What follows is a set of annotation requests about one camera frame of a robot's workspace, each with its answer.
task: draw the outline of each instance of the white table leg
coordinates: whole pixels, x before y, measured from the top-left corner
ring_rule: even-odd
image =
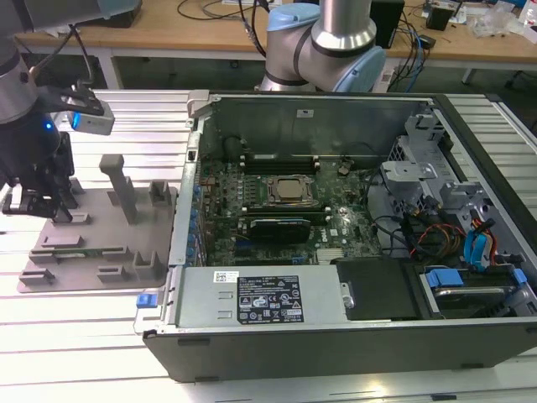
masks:
[[[470,81],[472,80],[474,74],[476,74],[476,69],[467,69],[464,72],[464,76],[462,77],[462,84],[468,85],[470,84]]]
[[[96,52],[96,56],[99,59],[101,65],[102,74],[107,82],[109,90],[121,90],[123,89],[123,83],[121,81],[121,75],[117,68],[117,63],[109,49],[102,49]]]

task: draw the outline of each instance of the blue led light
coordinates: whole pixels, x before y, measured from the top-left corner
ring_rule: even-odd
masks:
[[[77,128],[80,122],[81,115],[78,112],[73,113],[73,124],[71,124],[72,128]]]

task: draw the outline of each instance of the blue cable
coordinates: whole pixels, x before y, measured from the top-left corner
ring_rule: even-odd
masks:
[[[416,80],[418,79],[418,75],[420,74],[421,68],[422,68],[421,59],[423,57],[423,48],[421,47],[421,40],[420,40],[420,37],[418,36],[418,33],[415,30],[412,30],[412,34],[414,35],[416,42],[418,44],[418,59],[417,59],[418,66],[416,70],[414,71],[414,75],[412,76],[412,79],[410,80],[409,86],[406,87],[406,90],[404,90],[404,92],[409,92],[412,89],[412,87],[416,83]]]

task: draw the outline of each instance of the cpu socket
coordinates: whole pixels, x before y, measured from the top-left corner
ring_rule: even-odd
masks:
[[[304,203],[312,202],[311,180],[307,176],[275,176],[266,180],[268,202]]]

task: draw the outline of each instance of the power supply label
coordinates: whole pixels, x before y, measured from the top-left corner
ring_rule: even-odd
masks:
[[[303,322],[299,276],[239,277],[237,320],[242,325]]]

